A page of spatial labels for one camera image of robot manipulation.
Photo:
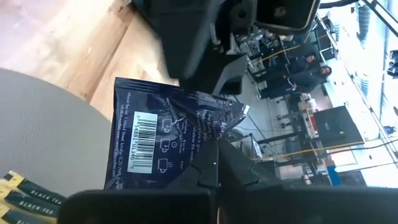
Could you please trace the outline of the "black flat panel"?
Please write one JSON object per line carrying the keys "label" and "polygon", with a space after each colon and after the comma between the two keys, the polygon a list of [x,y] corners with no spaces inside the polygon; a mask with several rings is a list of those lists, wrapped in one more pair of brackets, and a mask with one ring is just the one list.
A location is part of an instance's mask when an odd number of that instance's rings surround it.
{"label": "black flat panel", "polygon": [[346,106],[318,111],[313,116],[323,147],[352,146],[364,142]]}

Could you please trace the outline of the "person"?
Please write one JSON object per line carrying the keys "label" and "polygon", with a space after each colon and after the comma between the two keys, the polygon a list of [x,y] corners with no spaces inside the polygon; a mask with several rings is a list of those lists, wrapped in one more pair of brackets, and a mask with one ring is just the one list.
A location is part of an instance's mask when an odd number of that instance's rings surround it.
{"label": "person", "polygon": [[323,66],[319,69],[312,69],[288,75],[281,80],[271,83],[266,88],[258,88],[257,98],[260,100],[266,98],[273,99],[292,93],[310,93],[318,85],[325,82],[331,73],[331,67]]}
{"label": "person", "polygon": [[289,74],[305,72],[314,69],[317,64],[317,58],[314,53],[296,57],[289,66]]}

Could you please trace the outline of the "round grey placemat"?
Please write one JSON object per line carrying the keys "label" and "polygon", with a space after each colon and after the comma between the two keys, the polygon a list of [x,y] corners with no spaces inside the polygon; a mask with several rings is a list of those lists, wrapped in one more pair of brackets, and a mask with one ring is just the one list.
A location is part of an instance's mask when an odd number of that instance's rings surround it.
{"label": "round grey placemat", "polygon": [[111,122],[77,96],[0,68],[0,178],[10,170],[64,196],[104,187]]}

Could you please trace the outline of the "blue bin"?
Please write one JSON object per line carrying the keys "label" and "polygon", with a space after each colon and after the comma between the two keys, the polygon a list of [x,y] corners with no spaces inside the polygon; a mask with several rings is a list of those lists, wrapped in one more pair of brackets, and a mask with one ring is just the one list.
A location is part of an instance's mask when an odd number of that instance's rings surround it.
{"label": "blue bin", "polygon": [[329,165],[326,167],[330,182],[333,186],[341,185],[341,180],[335,168],[336,168],[335,165]]}

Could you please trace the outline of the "yellow tea packet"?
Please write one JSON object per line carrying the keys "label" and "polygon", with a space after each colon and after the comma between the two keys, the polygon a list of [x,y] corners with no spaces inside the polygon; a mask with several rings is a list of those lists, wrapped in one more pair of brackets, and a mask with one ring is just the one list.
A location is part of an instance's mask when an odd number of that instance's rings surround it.
{"label": "yellow tea packet", "polygon": [[0,224],[51,224],[0,203]]}
{"label": "yellow tea packet", "polygon": [[18,208],[36,215],[50,218],[58,217],[58,206],[22,194],[2,185],[0,185],[0,202],[4,202],[12,208]]}
{"label": "yellow tea packet", "polygon": [[0,179],[0,185],[53,205],[60,206],[67,199],[63,195],[50,191],[12,170]]}

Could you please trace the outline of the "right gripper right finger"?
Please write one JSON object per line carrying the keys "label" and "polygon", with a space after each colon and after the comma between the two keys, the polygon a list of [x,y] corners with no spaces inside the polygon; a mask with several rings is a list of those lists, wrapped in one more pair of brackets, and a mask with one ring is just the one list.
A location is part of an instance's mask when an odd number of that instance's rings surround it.
{"label": "right gripper right finger", "polygon": [[254,165],[243,152],[234,147],[227,140],[218,141],[220,180],[225,180],[226,185],[248,186],[258,182],[258,178],[251,172]]}

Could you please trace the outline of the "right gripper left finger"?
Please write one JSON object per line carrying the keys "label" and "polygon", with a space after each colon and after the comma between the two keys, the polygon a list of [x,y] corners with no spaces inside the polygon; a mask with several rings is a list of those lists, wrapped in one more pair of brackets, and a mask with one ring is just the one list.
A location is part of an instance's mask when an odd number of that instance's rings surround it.
{"label": "right gripper left finger", "polygon": [[210,139],[170,187],[217,187],[218,143]]}

